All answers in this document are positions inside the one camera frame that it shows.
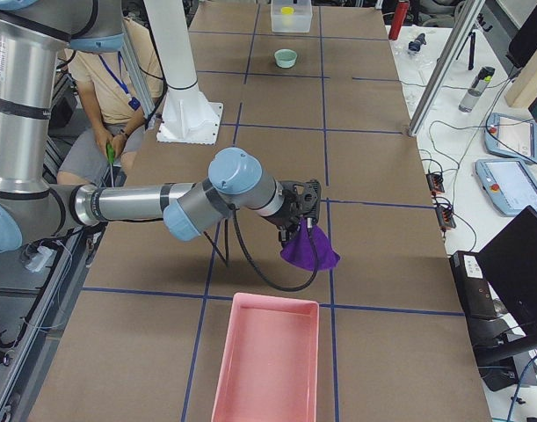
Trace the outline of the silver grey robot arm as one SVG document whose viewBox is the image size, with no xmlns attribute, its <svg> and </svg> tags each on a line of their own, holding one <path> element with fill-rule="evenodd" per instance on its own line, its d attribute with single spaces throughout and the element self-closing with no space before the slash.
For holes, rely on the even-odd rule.
<svg viewBox="0 0 537 422">
<path fill-rule="evenodd" d="M 237 147 L 195 184 L 105 187 L 107 160 L 125 170 L 142 144 L 146 104 L 163 107 L 162 142 L 212 144 L 222 106 L 200 91 L 183 5 L 148 1 L 149 27 L 118 1 L 0 1 L 0 253 L 101 222 L 161 220 L 189 241 L 246 207 L 287 243 L 318 218 L 320 186 L 279 181 Z M 59 53 L 90 122 L 55 184 L 42 175 Z"/>
</svg>

